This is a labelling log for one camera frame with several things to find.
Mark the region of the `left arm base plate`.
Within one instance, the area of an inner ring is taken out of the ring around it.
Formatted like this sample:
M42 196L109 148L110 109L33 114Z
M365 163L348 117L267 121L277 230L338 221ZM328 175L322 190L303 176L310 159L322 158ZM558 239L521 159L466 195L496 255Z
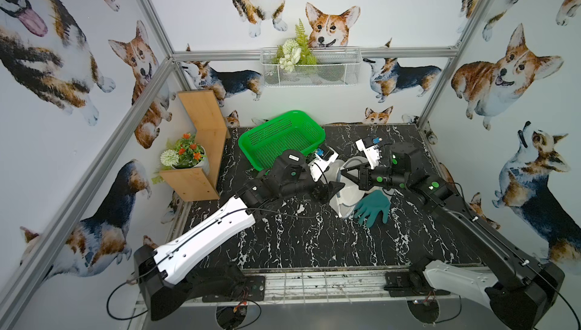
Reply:
M204 303L263 301L265 298L266 277L246 276L242 281L231 286L222 286L216 293L204 295Z

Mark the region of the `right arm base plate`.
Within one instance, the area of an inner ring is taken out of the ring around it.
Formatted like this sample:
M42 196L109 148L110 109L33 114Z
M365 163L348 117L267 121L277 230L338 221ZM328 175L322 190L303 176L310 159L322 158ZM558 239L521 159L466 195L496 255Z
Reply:
M416 271L386 272L384 290L394 297L421 296L431 292L423 275Z

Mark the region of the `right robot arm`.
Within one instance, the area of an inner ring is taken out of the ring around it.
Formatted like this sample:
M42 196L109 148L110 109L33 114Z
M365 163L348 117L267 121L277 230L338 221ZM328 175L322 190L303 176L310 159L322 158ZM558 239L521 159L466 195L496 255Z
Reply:
M367 163L343 175L363 191L396 189L420 210L468 242L491 275L445 265L438 260L422 272L429 286L482 304L510 329L534 329L555 304L564 272L520 250L471 209L458 186L425 169L422 150L408 142L380 138L356 141Z

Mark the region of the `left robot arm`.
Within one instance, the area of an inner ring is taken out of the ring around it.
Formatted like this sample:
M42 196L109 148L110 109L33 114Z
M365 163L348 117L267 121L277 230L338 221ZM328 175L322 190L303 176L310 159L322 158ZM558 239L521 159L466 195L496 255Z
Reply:
M309 195L325 204L341 191L344 184L328 181L325 169L338 154L326 145L311 158L292 149L275 159L248 181L220 209L165 245L142 245L136 252L134 283L152 321L161 320L178 310L187 300L217 295L229 300L243 296L246 278L235 266L198 269L196 266L240 232L252 227L267 203L296 195Z

